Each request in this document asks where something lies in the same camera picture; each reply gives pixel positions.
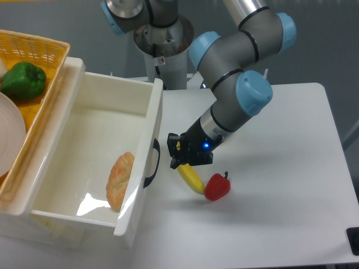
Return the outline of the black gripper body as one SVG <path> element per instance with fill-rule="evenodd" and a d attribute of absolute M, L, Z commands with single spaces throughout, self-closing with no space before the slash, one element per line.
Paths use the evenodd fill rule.
<path fill-rule="evenodd" d="M 216 134 L 214 138 L 209 137 L 203 130 L 198 119 L 181 137 L 181 149 L 170 153 L 170 156 L 182 161 L 181 165 L 191 166 L 208 165 L 213 163 L 213 150 L 223 141 L 223 135 Z"/>

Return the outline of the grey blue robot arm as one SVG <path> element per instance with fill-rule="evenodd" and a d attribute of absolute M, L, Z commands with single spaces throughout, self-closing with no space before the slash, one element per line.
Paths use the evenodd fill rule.
<path fill-rule="evenodd" d="M 177 1 L 103 1 L 101 8 L 116 34 L 131 32 L 145 58 L 149 81 L 161 79 L 167 90 L 186 86 L 191 61 L 215 102 L 183 134 L 167 138 L 171 168 L 206 165 L 213 151 L 272 99 L 267 79 L 250 66 L 278 54 L 296 41 L 296 26 L 265 1 L 225 1 L 238 31 L 222 38 L 214 31 L 194 35 Z"/>

